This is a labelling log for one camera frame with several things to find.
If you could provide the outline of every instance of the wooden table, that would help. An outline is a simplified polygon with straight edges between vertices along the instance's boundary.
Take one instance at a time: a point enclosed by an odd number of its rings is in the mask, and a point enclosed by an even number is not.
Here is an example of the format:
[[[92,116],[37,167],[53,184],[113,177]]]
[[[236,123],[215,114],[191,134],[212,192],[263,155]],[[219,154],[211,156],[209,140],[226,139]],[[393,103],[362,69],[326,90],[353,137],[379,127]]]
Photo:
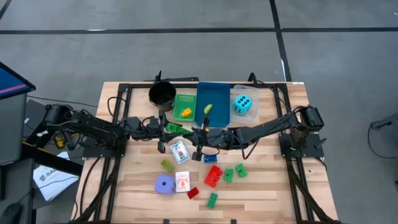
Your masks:
[[[106,102],[109,97],[116,96],[118,85],[118,82],[104,83],[97,117],[111,121],[112,117],[108,113]],[[287,83],[287,86],[292,108],[308,105],[303,83]],[[148,100],[148,91],[147,88],[133,89],[129,116],[138,116],[140,119],[144,119],[151,115],[158,115],[158,109],[152,106]],[[196,88],[178,88],[177,93],[196,95]],[[273,93],[269,89],[260,88],[259,96],[256,122],[250,125],[244,124],[246,126],[255,126],[277,118]],[[172,121],[172,113],[167,112],[166,114],[167,118]],[[183,123],[183,125],[190,129],[194,123]],[[184,143],[190,155],[196,150],[191,142],[183,138],[174,139],[169,144],[177,141]],[[204,148],[203,151],[212,154],[215,149]],[[197,187],[200,191],[199,195],[190,200],[186,193],[169,196],[157,194],[154,191],[157,176],[170,174],[164,171],[160,165],[164,159],[174,163],[176,172],[190,172],[191,188]],[[84,179],[94,160],[93,158],[88,159],[84,164],[76,197],[78,204],[80,204]],[[98,192],[103,161],[104,159],[101,159],[95,165],[89,176],[83,210]],[[223,170],[234,169],[241,162],[248,171],[248,176],[239,178],[235,172],[232,184],[226,183],[221,178],[214,189],[203,182],[211,164],[189,160],[178,165],[168,147],[166,147],[165,154],[158,152],[156,139],[149,142],[130,140],[126,155],[121,160],[112,223],[161,223],[164,218],[170,219],[171,223],[229,223],[231,219],[237,219],[238,223],[295,223],[286,163],[280,154],[277,135],[273,134],[262,138],[252,155],[245,161],[239,150],[221,150],[217,166]],[[310,193],[326,214],[337,219],[325,167],[313,158],[304,158],[303,163]],[[218,194],[214,209],[206,207],[211,192]],[[300,193],[299,197],[303,218],[306,218],[304,202]],[[101,219],[105,217],[107,202],[108,194],[103,200]]]

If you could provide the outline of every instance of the red toy block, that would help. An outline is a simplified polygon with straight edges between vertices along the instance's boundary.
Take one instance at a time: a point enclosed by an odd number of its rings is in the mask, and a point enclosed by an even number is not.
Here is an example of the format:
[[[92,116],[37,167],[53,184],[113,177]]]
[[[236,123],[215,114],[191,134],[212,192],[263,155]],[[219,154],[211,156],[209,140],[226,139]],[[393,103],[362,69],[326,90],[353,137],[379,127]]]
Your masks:
[[[194,187],[192,190],[187,192],[189,199],[192,199],[197,194],[199,194],[199,190],[196,187]]]
[[[205,184],[210,185],[212,187],[216,187],[217,181],[220,180],[220,176],[223,174],[223,171],[218,167],[213,165],[207,174],[205,179]]]

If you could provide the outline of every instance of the purple toy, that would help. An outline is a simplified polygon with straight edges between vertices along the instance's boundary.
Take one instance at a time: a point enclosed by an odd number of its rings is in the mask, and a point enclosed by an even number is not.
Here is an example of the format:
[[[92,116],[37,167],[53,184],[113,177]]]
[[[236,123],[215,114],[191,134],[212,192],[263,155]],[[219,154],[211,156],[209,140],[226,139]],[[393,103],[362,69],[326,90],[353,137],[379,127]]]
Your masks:
[[[160,194],[172,195],[175,188],[175,179],[167,175],[159,175],[155,182],[155,191]]]

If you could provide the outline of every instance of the dice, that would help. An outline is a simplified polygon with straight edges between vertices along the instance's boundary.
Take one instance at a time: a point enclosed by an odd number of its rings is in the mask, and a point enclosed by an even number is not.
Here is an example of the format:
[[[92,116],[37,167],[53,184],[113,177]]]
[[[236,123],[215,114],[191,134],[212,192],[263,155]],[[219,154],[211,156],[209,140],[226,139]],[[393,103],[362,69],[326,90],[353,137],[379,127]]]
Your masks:
[[[252,106],[253,102],[251,101],[250,97],[247,95],[239,95],[232,105],[233,109],[239,115],[245,115],[250,107]]]

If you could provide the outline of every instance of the computer monitor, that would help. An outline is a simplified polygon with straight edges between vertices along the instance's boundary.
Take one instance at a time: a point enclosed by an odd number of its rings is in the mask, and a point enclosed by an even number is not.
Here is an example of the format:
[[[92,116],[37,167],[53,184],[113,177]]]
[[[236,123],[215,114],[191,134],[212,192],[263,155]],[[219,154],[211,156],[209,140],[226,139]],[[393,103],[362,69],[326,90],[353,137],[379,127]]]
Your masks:
[[[0,62],[0,100],[36,90],[36,86]]]

